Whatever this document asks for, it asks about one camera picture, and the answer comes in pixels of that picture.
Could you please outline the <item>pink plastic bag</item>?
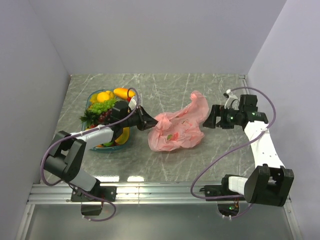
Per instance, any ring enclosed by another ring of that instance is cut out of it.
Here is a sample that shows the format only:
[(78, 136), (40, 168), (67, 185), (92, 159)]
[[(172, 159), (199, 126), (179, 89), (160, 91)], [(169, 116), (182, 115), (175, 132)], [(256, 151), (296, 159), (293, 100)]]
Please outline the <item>pink plastic bag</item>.
[(176, 112), (163, 112), (148, 134), (149, 148), (154, 152), (170, 152), (193, 148), (204, 138), (200, 130), (209, 114), (207, 99), (197, 90), (190, 95), (191, 103)]

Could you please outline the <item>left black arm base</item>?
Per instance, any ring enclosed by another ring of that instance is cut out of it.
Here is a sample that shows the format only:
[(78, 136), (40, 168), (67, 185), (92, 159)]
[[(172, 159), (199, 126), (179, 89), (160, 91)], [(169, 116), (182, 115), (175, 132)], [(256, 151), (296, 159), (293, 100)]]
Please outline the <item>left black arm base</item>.
[(109, 204), (113, 207), (112, 216), (116, 213), (117, 187), (116, 186), (96, 186), (87, 192), (80, 188), (73, 188), (70, 201), (80, 203), (80, 211), (84, 217), (96, 217), (102, 213), (103, 207)]

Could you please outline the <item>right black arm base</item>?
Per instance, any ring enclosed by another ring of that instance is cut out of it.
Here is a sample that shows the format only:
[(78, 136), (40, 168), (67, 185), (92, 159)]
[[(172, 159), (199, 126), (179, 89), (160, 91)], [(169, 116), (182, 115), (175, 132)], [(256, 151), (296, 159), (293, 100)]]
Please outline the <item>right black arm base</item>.
[(222, 218), (229, 218), (230, 220), (238, 218), (247, 213), (252, 204), (248, 204), (248, 207), (241, 209), (240, 203), (245, 198), (239, 193), (225, 190), (221, 185), (205, 185), (199, 189), (199, 192), (203, 192), (206, 201), (216, 201), (218, 213)]

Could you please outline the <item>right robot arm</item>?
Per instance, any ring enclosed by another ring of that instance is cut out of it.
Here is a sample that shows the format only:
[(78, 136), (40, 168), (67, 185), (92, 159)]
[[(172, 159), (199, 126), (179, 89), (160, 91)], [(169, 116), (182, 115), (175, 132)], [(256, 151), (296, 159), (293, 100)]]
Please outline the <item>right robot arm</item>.
[(223, 105), (214, 104), (205, 122), (205, 128), (233, 129), (242, 127), (249, 140), (255, 169), (249, 177), (227, 174), (221, 185), (206, 185), (209, 201), (242, 198), (250, 204), (282, 207), (294, 181), (294, 172), (285, 167), (274, 147), (264, 112), (259, 112), (258, 98), (252, 94), (236, 97), (230, 90)]

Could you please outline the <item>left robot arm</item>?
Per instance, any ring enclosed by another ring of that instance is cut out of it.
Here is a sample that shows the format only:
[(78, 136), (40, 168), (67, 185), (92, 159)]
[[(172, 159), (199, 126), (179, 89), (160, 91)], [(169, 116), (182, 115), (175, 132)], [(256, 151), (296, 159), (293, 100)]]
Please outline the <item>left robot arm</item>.
[(137, 127), (144, 131), (158, 123), (138, 103), (123, 100), (117, 101), (105, 113), (98, 114), (96, 120), (97, 125), (88, 130), (76, 133), (59, 131), (54, 136), (40, 164), (44, 184), (53, 186), (45, 178), (44, 172), (47, 171), (58, 177), (59, 182), (82, 191), (89, 201), (97, 200), (102, 195), (101, 182), (81, 168), (85, 152), (98, 144), (116, 140), (124, 128)]

